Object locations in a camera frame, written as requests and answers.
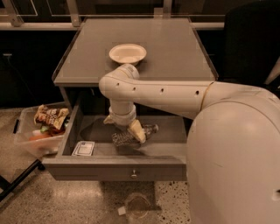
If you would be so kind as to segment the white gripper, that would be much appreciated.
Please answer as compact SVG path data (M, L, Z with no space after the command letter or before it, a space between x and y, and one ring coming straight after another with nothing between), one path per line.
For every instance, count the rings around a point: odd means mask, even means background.
M131 111L126 115L119 115L109 109L109 115L103 120L104 124L117 124L121 126L128 126L128 132L140 143L143 144L146 141L146 136L142 128L141 123L136 119L137 112L136 106L133 105Z

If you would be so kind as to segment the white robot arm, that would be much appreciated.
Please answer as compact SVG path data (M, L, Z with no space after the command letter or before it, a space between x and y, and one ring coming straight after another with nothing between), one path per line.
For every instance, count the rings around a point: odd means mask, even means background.
M140 80L124 64L99 81L106 123L147 139L142 104L192 119L186 177L192 224L280 224L280 100L261 88L218 81Z

